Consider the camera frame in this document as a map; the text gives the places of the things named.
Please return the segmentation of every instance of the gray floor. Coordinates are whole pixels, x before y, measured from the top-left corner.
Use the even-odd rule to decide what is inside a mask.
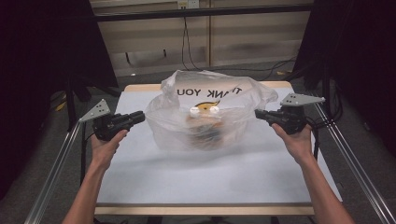
[[[175,59],[180,59],[179,54],[178,56],[176,54]],[[227,68],[265,69],[270,68],[273,64],[274,63],[242,63],[230,65],[227,66]],[[169,66],[183,69],[183,65],[180,63],[172,63]],[[166,70],[162,67],[162,72],[157,70],[157,72],[154,73],[153,70],[149,70],[149,67],[150,63],[148,63],[147,66],[140,65],[141,69],[147,69],[152,73],[151,75],[143,72],[136,72],[135,76],[119,76],[118,81],[120,90],[126,85],[133,83],[158,83],[160,80],[172,75],[175,70]],[[292,63],[288,63],[276,69],[276,71],[288,71],[290,69],[292,69]],[[266,77],[268,74],[268,71],[222,70],[218,72],[231,76],[251,76],[257,79]],[[280,80],[281,78],[282,76],[273,73],[268,80]],[[303,81],[301,79],[293,80],[291,83],[296,92],[305,93]],[[90,91],[92,93],[92,99],[88,103],[80,103],[77,100],[78,116],[82,116],[102,98],[105,98],[110,108],[114,110],[118,98],[111,97],[96,89],[90,89]],[[394,190],[396,189],[396,159],[383,147],[380,138],[376,136],[375,133],[371,133],[364,128],[364,120],[348,101],[344,99],[343,103],[344,116],[337,122],[337,125],[345,135],[346,140],[358,157],[367,175],[370,176],[379,192],[386,199],[389,209],[395,213],[396,194]],[[318,117],[318,113],[313,107],[308,107],[306,113],[312,117]],[[37,194],[47,178],[51,165],[57,157],[59,148],[66,136],[66,129],[66,109],[64,108],[61,111],[51,110],[41,131],[41,139],[36,146],[34,156],[26,165],[21,176],[14,182],[7,196],[0,202],[0,223],[22,223],[26,219]],[[319,140],[322,153],[329,165],[335,183],[339,186],[346,209],[355,218],[357,223],[380,223],[377,214],[367,200],[364,192],[361,190],[361,187],[340,154],[337,145],[326,129],[320,130]],[[78,182],[79,145],[77,139],[76,145],[68,156],[63,173],[58,182],[58,187],[53,192],[41,223],[60,223],[62,221],[64,214],[67,212],[70,203],[76,195]],[[147,217],[125,216],[99,216],[98,219],[114,223],[120,223],[124,219],[128,219],[129,223],[134,224],[145,223],[147,221]],[[270,223],[269,220],[269,217],[233,217],[229,219],[231,223]],[[184,221],[183,223],[197,223],[196,220],[195,222]],[[308,217],[280,217],[279,221],[280,223],[311,223]]]

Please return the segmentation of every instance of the triangular bracket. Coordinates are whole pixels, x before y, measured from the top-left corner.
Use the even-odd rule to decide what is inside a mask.
[[[85,114],[79,122],[85,122],[90,119],[97,119],[110,113],[110,108],[104,99],[102,99],[96,106],[94,106],[87,114]]]
[[[324,102],[324,97],[309,96],[297,93],[289,93],[285,99],[280,102],[281,105],[287,106],[301,106],[301,105],[312,105]]]

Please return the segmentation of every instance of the plastic bag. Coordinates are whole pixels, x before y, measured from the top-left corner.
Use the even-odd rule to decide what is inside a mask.
[[[236,142],[255,118],[254,109],[277,93],[250,77],[208,71],[176,71],[146,109],[159,148],[211,150]]]

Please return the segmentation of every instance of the human forearm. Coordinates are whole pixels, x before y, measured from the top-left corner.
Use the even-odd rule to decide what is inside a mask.
[[[318,223],[354,223],[312,156],[300,163]]]
[[[88,224],[93,222],[96,200],[104,174],[104,169],[101,169],[93,163],[90,165],[76,199],[64,218],[63,224]]]

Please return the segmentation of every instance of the wall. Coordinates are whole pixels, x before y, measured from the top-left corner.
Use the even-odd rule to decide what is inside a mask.
[[[177,9],[171,0],[91,0],[95,14]],[[306,4],[313,0],[201,0],[200,7],[254,7]],[[257,63],[296,56],[309,12],[187,18],[191,48],[202,48],[204,65]],[[99,23],[109,54],[181,49],[184,20]],[[255,49],[247,56],[241,50]]]

